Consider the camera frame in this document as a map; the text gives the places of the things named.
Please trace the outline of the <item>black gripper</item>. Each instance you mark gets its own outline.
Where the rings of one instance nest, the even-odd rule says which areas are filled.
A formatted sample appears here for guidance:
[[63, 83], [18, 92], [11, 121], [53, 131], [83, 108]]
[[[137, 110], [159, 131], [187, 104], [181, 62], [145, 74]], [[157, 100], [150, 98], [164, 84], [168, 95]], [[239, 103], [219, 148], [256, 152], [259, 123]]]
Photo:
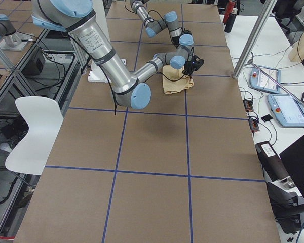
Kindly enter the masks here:
[[204, 59], [201, 59], [197, 55], [192, 55], [192, 58], [185, 62], [183, 74], [192, 75], [193, 72], [198, 71], [204, 64]]
[[188, 29], [178, 28], [172, 31], [172, 44], [176, 47], [179, 45], [191, 46], [193, 44], [192, 33]]

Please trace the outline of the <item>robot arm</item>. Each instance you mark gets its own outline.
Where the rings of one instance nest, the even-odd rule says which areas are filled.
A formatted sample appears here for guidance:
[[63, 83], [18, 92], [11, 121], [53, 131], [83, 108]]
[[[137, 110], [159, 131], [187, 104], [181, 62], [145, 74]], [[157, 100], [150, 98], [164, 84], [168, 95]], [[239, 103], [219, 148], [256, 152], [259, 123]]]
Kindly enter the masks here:
[[149, 38], [155, 37], [158, 33], [168, 29], [172, 44], [176, 47], [193, 43], [192, 33], [179, 25], [178, 16], [175, 11], [166, 13], [163, 17], [155, 10], [147, 11], [144, 4], [147, 1], [130, 1], [133, 13], [137, 14], [143, 22], [145, 32]]
[[176, 51], [155, 54], [135, 73], [126, 68], [96, 22], [92, 1], [32, 1], [32, 19], [36, 26], [67, 32], [79, 39], [81, 47], [108, 78], [115, 105], [144, 109], [151, 98], [146, 81], [163, 66], [183, 69], [184, 75], [192, 76], [204, 64], [204, 60], [194, 54], [193, 36], [179, 25], [176, 12], [168, 12], [155, 20], [146, 10], [145, 3], [131, 1], [130, 5], [142, 20], [147, 35], [154, 37], [167, 29]]

